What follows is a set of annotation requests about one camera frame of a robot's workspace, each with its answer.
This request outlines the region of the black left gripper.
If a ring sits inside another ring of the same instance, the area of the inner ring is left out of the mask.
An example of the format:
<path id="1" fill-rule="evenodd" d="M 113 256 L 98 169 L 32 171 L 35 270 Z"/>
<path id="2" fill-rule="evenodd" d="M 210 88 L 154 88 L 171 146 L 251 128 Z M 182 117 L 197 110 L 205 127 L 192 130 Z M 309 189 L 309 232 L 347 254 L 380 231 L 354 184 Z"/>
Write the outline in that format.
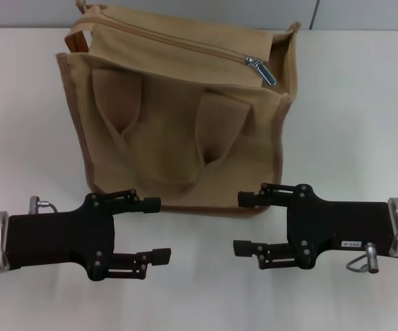
<path id="1" fill-rule="evenodd" d="M 158 213 L 159 197 L 141 199 L 135 189 L 86 196 L 69 212 L 12 215 L 6 256 L 11 270 L 34 265 L 76 263 L 92 281 L 145 279 L 148 266 L 168 265 L 170 248 L 134 254 L 114 253 L 113 214 Z"/>

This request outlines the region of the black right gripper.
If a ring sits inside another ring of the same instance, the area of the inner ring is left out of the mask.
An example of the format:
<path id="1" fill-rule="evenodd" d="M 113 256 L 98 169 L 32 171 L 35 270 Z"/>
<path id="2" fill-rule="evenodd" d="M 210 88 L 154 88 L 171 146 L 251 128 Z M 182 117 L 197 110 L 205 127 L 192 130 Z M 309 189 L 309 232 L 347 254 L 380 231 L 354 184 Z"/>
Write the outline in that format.
<path id="1" fill-rule="evenodd" d="M 261 270 L 313 268 L 326 251 L 364 251 L 369 243 L 387 257 L 395 236 L 386 202 L 327 201 L 309 185 L 270 183 L 238 192 L 237 200 L 240 208 L 287 207 L 288 243 L 233 241 L 235 256 L 256 256 Z"/>

